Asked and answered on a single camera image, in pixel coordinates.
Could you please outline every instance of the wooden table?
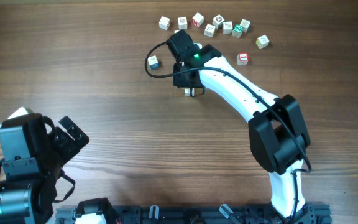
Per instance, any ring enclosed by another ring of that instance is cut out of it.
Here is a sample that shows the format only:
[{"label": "wooden table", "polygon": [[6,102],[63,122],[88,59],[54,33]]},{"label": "wooden table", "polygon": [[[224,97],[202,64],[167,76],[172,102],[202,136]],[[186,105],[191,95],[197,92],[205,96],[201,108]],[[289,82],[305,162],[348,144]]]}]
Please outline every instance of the wooden table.
[{"label": "wooden table", "polygon": [[[0,6],[0,122],[20,106],[74,120],[91,142],[65,167],[77,182],[64,205],[269,203],[269,176],[250,152],[246,122],[212,91],[185,98],[172,79],[144,72],[146,53],[205,16],[193,41],[212,44],[259,87],[300,102],[311,136],[307,201],[335,223],[358,223],[358,2],[167,1]],[[240,39],[204,36],[207,23],[251,21]],[[161,16],[173,22],[158,28]],[[259,50],[256,38],[270,45]],[[236,65],[248,52],[246,66]],[[166,48],[155,54],[172,71]],[[58,181],[59,197],[70,184]]]}]

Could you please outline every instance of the wooden block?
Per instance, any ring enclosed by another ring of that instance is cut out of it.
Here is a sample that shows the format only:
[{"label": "wooden block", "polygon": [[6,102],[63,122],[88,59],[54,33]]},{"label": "wooden block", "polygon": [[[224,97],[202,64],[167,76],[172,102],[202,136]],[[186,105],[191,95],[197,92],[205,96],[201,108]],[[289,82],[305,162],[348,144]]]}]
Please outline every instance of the wooden block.
[{"label": "wooden block", "polygon": [[233,23],[232,22],[224,22],[223,23],[223,34],[231,34],[233,31]]},{"label": "wooden block", "polygon": [[241,20],[240,26],[242,26],[244,28],[243,32],[246,33],[248,31],[249,26],[251,25],[251,22],[249,22],[248,20]]},{"label": "wooden block", "polygon": [[259,49],[262,49],[262,48],[268,46],[269,42],[270,42],[270,41],[269,41],[269,39],[267,38],[267,36],[266,36],[266,35],[263,35],[263,36],[261,36],[261,37],[258,37],[258,39],[256,40],[256,45],[258,45],[258,48],[259,48]]},{"label": "wooden block", "polygon": [[214,26],[219,29],[221,28],[221,26],[223,25],[224,19],[221,15],[217,15],[214,17],[214,19],[212,20],[212,24],[214,24]]},{"label": "wooden block", "polygon": [[216,27],[211,24],[207,24],[205,27],[204,35],[207,37],[213,37]]},{"label": "wooden block", "polygon": [[240,26],[239,24],[236,24],[236,26],[234,26],[234,29],[233,29],[233,32],[231,33],[231,35],[232,35],[233,37],[240,38],[243,29],[244,29],[244,28],[243,28],[242,26]]},{"label": "wooden block", "polygon": [[160,28],[161,28],[161,29],[167,30],[168,27],[169,27],[169,25],[170,25],[170,20],[169,20],[169,18],[166,18],[166,17],[162,16],[161,19],[160,19],[159,25],[160,25]]},{"label": "wooden block", "polygon": [[246,65],[248,63],[248,53],[239,53],[237,55],[237,64]]},{"label": "wooden block", "polygon": [[160,65],[158,64],[157,56],[151,56],[147,59],[147,62],[149,63],[150,69],[158,69]]},{"label": "wooden block", "polygon": [[202,16],[200,13],[196,13],[193,16],[193,25],[196,27],[200,27],[202,25],[202,23],[204,22],[204,16]]},{"label": "wooden block", "polygon": [[[190,88],[184,88],[185,89],[185,96],[190,97]],[[195,95],[195,89],[193,88],[191,91],[191,94]]]},{"label": "wooden block", "polygon": [[187,29],[187,18],[179,17],[178,18],[178,26],[179,26],[179,29]]}]

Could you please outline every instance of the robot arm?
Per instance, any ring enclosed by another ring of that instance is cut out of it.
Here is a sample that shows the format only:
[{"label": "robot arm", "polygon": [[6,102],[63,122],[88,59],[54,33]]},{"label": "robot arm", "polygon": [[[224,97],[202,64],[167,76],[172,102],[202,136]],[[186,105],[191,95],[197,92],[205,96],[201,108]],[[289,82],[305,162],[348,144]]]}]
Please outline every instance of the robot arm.
[{"label": "robot arm", "polygon": [[[298,102],[287,95],[279,99],[246,79],[237,72],[215,48],[210,45],[198,50],[190,36],[185,31],[179,31],[167,40],[168,48],[177,60],[174,73],[191,68],[218,68],[229,72],[252,91],[258,94],[269,106],[282,116],[291,128],[296,140],[305,150],[310,144],[306,125],[303,120]],[[297,189],[292,172],[300,169],[302,157],[293,140],[288,137],[282,126],[272,127],[274,118],[254,95],[222,72],[200,69],[173,77],[173,84],[177,87],[208,88],[224,98],[249,123],[251,151],[258,163],[269,172],[272,186],[272,205],[282,217],[290,217],[295,203],[295,192],[298,192],[299,211],[305,205],[301,192],[301,177],[297,175]]]},{"label": "robot arm", "polygon": [[[232,75],[235,75],[238,79],[252,88],[254,92],[258,93],[270,106],[273,106],[275,104],[274,99],[278,98],[277,96],[260,89],[244,76],[242,76],[232,66],[230,66],[229,62],[223,56],[212,58],[210,61],[206,62],[204,66],[220,68],[230,72]],[[258,102],[255,97],[252,96],[243,86],[234,81],[232,78],[212,70],[200,70],[199,75],[201,83],[206,88],[214,91],[219,96],[224,98],[242,115],[242,117],[247,122],[249,122],[254,117],[255,112],[258,111],[259,113],[262,113],[267,109],[261,102]],[[269,173],[273,192],[272,205],[283,217],[289,217],[292,214],[293,206],[295,203],[295,185],[291,173],[295,169],[300,169],[302,163],[303,161],[294,162],[282,175],[276,172]],[[297,211],[299,211],[305,204],[305,199],[302,196],[300,175],[297,175],[297,181],[299,195]]]}]

